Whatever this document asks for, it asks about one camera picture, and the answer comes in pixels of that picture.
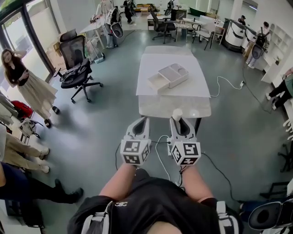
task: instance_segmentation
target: green shirt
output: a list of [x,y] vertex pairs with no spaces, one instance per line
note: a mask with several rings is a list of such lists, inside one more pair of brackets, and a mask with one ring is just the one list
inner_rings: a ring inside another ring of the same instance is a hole
[[293,79],[293,74],[287,76],[287,78],[285,79],[285,84],[289,93],[293,97],[293,80],[292,79]]

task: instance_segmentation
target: white long skirt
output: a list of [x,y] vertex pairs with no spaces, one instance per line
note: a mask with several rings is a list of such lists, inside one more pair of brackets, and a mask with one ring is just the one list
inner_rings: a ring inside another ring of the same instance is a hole
[[29,71],[29,77],[23,86],[17,86],[29,106],[43,119],[51,117],[50,109],[56,99],[57,89]]

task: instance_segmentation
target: long brown hair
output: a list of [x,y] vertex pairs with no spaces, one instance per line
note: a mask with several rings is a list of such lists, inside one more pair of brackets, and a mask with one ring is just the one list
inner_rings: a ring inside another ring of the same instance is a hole
[[4,61],[4,54],[5,54],[7,51],[11,53],[11,59],[12,59],[12,62],[13,62],[13,64],[14,64],[15,66],[20,65],[20,64],[23,66],[23,64],[22,64],[22,60],[21,60],[19,57],[17,57],[17,56],[15,55],[15,53],[14,53],[12,50],[6,48],[6,49],[4,49],[4,50],[2,51],[2,54],[1,54],[1,61],[2,61],[2,64],[3,64],[3,66],[4,66],[4,72],[5,72],[6,76],[7,76],[7,78],[9,79],[9,81],[10,81],[11,83],[14,84],[16,81],[13,81],[13,77],[11,77],[10,66],[9,66],[9,64],[7,64],[7,63]]

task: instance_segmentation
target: white paper sheet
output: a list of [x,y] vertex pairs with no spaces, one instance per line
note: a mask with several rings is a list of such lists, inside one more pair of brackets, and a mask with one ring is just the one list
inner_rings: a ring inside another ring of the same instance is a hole
[[189,72],[186,81],[172,89],[165,89],[160,95],[211,97],[201,67],[194,56],[173,54],[143,54],[139,68],[136,95],[157,95],[147,79],[160,69],[177,63]]

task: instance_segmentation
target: chair headrest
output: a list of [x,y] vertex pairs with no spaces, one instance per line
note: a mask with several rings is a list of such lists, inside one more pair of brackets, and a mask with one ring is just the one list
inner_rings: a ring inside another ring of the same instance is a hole
[[71,31],[68,31],[61,35],[60,42],[66,42],[66,41],[72,40],[76,36],[77,36],[77,33],[75,29],[72,29]]

